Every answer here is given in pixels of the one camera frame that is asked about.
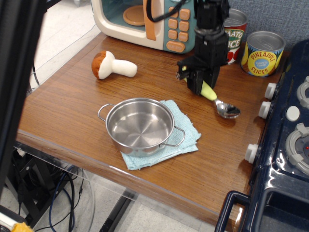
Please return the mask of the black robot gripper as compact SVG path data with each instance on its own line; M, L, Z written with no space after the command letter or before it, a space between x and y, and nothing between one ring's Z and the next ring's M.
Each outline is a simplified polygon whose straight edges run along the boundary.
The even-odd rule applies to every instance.
M203 81L214 89L220 67L227 63L229 37L224 28L195 28L195 47L192 55L177 65L187 65L192 70L186 77L187 87L196 95L202 91Z

